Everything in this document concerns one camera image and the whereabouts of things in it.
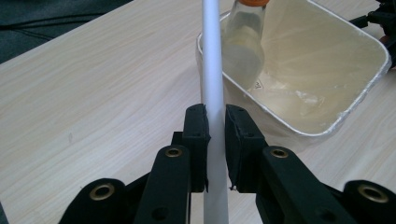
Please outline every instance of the clamp jaw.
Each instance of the clamp jaw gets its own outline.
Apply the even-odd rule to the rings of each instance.
[[[248,112],[226,106],[226,159],[231,189],[256,193],[264,223],[396,223],[396,195],[369,181],[338,191],[320,183],[284,147],[269,147]],[[81,190],[60,223],[190,223],[191,193],[210,190],[204,105],[186,111],[183,132],[162,148],[149,174],[125,186],[99,179]]]
[[[380,3],[376,11],[371,11],[367,16],[361,16],[350,22],[359,28],[368,26],[368,23],[381,25],[385,33],[382,42],[387,48],[392,66],[396,66],[396,2],[394,0],[376,0]]]

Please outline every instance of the white rod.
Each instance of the white rod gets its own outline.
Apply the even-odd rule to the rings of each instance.
[[[202,90],[212,137],[207,148],[209,187],[204,194],[204,223],[228,224],[219,0],[203,0]]]

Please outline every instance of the orange bottle cap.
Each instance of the orange bottle cap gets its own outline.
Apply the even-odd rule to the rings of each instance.
[[[270,0],[239,0],[245,6],[248,7],[263,7],[267,5]]]

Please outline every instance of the wooden table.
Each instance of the wooden table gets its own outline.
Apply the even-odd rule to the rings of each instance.
[[[319,1],[352,19],[374,0]],[[221,12],[233,0],[221,0]],[[10,223],[57,223],[88,183],[130,183],[182,131],[200,100],[200,1],[135,0],[0,65],[0,201]],[[381,36],[380,28],[368,32]],[[396,74],[384,76],[329,140],[299,157],[337,189],[396,191]],[[192,223],[202,223],[193,195]],[[230,192],[230,223],[260,223],[254,195]]]

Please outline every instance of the plastic container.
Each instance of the plastic container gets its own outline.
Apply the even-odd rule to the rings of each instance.
[[[335,133],[391,63],[378,40],[306,0],[270,1],[262,46],[255,86],[247,91],[223,72],[224,100],[244,107],[270,145],[294,151]],[[202,74],[201,35],[196,60]]]

